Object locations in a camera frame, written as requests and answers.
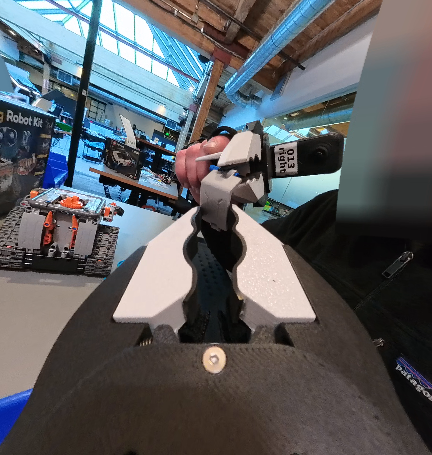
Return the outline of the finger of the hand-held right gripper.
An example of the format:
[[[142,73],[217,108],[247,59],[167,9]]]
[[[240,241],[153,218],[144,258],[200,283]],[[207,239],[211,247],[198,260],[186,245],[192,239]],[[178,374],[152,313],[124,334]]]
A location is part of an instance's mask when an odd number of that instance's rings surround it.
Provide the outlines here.
[[[234,201],[264,207],[271,191],[271,180],[264,173],[249,174],[234,189]]]
[[[260,122],[246,123],[243,130],[230,139],[217,166],[237,172],[269,172],[272,153],[267,133]]]

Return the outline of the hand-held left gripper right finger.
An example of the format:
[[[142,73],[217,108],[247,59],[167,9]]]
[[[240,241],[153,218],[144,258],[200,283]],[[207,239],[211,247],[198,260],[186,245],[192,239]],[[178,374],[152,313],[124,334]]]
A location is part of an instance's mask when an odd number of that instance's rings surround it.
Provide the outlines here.
[[[249,327],[314,322],[315,312],[283,243],[239,207],[232,206],[232,212],[233,231],[242,242],[233,275],[243,300],[241,319]]]

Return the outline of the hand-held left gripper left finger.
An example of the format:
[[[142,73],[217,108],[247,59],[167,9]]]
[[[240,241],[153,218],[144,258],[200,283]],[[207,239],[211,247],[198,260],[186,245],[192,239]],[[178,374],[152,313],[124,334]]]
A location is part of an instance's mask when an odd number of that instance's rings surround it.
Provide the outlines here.
[[[117,323],[183,325],[184,301],[193,285],[185,245],[196,235],[195,207],[148,242],[113,314]]]

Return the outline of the grey panel piece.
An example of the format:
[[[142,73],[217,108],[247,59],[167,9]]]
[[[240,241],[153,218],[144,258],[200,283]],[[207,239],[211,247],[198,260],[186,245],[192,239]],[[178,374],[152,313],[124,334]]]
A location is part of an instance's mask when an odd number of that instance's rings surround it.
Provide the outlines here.
[[[234,169],[228,171],[212,170],[202,180],[200,206],[202,220],[218,231],[231,231],[234,221],[230,218],[233,203],[243,207],[246,201],[232,193],[241,184],[241,177]]]

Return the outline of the blue parts bin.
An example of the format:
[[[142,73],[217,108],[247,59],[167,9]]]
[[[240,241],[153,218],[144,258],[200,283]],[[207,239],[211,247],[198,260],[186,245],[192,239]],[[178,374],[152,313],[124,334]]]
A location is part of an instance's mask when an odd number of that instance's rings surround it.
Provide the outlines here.
[[[0,399],[0,445],[23,411],[32,389]]]

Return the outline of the person's right hand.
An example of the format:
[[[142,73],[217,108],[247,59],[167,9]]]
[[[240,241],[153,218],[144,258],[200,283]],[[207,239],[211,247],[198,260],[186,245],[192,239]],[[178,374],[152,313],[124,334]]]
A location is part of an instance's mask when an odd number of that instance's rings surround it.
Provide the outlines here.
[[[196,162],[196,159],[222,152],[229,142],[229,138],[220,135],[178,151],[175,159],[177,179],[181,186],[189,189],[197,204],[200,204],[201,181],[209,173],[210,163],[209,161]]]

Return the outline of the wooden work table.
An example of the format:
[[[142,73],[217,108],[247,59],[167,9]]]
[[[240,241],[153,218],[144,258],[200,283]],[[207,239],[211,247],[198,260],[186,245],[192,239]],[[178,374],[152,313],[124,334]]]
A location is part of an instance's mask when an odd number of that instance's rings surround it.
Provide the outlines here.
[[[179,199],[178,187],[175,181],[170,184],[161,184],[154,177],[140,177],[140,179],[131,179],[128,176],[118,173],[115,170],[103,165],[101,168],[90,167],[89,170],[99,175],[99,182],[103,185],[120,186],[131,191],[127,200],[129,205],[140,208],[147,208],[148,200],[154,199],[161,201],[163,205],[171,207],[172,216],[176,216],[179,210],[176,209],[176,201]]]

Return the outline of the toy tracked robot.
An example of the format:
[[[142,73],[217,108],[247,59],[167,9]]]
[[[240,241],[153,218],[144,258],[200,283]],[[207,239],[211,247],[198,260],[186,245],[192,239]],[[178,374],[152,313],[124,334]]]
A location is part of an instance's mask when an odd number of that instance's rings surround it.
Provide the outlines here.
[[[59,188],[31,190],[0,226],[0,268],[107,277],[123,216],[116,202]]]

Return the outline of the toy car box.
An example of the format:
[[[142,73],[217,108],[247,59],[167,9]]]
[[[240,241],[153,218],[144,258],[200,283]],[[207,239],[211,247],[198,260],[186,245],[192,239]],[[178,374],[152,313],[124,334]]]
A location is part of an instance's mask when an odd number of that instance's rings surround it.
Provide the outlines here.
[[[140,178],[148,156],[147,151],[137,150],[111,138],[105,140],[104,165],[128,178]]]

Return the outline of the blue storage bin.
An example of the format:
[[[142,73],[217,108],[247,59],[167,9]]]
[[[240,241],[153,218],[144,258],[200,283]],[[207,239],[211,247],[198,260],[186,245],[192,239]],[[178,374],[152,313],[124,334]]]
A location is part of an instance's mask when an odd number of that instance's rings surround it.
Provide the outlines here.
[[[42,188],[59,188],[68,177],[67,159],[64,155],[50,151]]]

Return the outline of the black pole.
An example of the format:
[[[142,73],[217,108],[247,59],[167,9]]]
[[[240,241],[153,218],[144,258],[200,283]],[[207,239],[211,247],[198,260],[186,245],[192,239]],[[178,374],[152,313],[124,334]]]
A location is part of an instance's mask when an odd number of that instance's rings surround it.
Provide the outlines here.
[[[83,56],[82,74],[80,77],[80,84],[78,89],[78,97],[76,103],[76,110],[74,116],[74,124],[72,128],[69,155],[68,155],[68,177],[64,182],[66,187],[71,187],[75,172],[75,165],[77,160],[77,152],[82,133],[84,109],[86,106],[88,86],[92,65],[94,61],[94,53],[96,48],[96,39],[99,31],[100,15],[102,10],[103,1],[94,0],[92,7],[92,14],[90,17],[88,36],[86,40],[85,52]]]

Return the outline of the blue robot kit box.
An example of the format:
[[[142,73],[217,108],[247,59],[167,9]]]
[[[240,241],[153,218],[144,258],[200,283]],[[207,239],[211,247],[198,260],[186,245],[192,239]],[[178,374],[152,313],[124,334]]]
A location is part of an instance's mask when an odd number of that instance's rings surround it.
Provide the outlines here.
[[[40,187],[56,117],[0,93],[0,215]]]

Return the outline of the silver air duct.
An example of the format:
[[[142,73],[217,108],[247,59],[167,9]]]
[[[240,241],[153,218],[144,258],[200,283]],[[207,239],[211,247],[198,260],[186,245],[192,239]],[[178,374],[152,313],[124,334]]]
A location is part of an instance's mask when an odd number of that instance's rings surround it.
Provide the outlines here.
[[[227,81],[224,86],[227,98],[243,108],[257,109],[262,103],[262,98],[242,94],[240,88],[333,2],[333,0],[300,0],[290,6],[240,69]]]

